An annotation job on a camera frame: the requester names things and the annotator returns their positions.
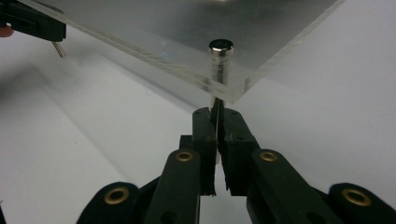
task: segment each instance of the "white table surface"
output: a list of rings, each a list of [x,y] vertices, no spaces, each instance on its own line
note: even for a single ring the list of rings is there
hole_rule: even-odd
[[[355,183],[393,207],[395,8],[346,1],[228,105],[312,186]],[[194,87],[165,90],[134,75],[145,65],[77,30],[67,35],[66,59],[44,40],[0,39],[0,200],[10,224],[75,223],[105,185],[148,183],[191,133],[192,111],[210,103]],[[202,199],[201,223],[249,223],[218,168],[218,197]]]

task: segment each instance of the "brass grommet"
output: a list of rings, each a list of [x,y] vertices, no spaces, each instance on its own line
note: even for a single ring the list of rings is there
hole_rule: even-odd
[[[194,158],[190,152],[180,152],[176,155],[178,161],[190,161]]]
[[[350,203],[354,203],[358,206],[369,206],[371,204],[371,199],[364,192],[357,189],[343,189],[342,194]]]
[[[105,196],[105,202],[111,205],[124,202],[129,197],[129,190],[125,187],[116,187]]]
[[[264,161],[276,161],[277,160],[277,155],[272,152],[263,152],[262,154],[260,154],[260,157]]]

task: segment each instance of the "transparent plastic panel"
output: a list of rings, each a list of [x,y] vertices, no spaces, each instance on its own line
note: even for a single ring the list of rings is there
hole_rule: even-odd
[[[204,91],[235,102],[342,0],[20,0]],[[219,79],[208,45],[233,41]]]

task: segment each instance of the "mounting hole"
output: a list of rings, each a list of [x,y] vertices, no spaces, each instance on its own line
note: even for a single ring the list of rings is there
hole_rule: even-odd
[[[315,213],[315,212],[308,213],[308,215],[306,215],[306,217],[313,224],[326,224],[327,223],[326,219],[323,216],[321,216],[320,214]]]
[[[177,220],[177,214],[174,212],[164,212],[161,216],[161,223],[163,224],[173,224]]]
[[[193,156],[190,152],[180,152],[176,155],[178,161],[190,161],[192,158]]]
[[[350,203],[358,206],[369,206],[371,199],[364,192],[357,189],[343,189],[342,194]]]
[[[260,154],[260,157],[264,161],[276,161],[277,160],[277,155],[272,152],[263,152],[262,154]]]
[[[125,187],[116,187],[111,189],[105,196],[107,204],[119,204],[124,202],[129,197],[129,190]]]

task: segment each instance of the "black clamp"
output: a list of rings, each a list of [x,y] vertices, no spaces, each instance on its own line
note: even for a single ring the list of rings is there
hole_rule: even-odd
[[[199,223],[200,196],[216,194],[217,148],[227,188],[233,196],[247,197],[254,224],[396,223],[395,210],[367,189],[343,183],[325,194],[310,187],[280,153],[259,147],[239,112],[216,99],[211,111],[206,107],[192,114],[192,135],[181,136],[159,178],[128,197],[119,189],[130,184],[105,187],[78,224]]]
[[[0,27],[12,29],[51,42],[66,38],[66,25],[15,0],[0,0]]]

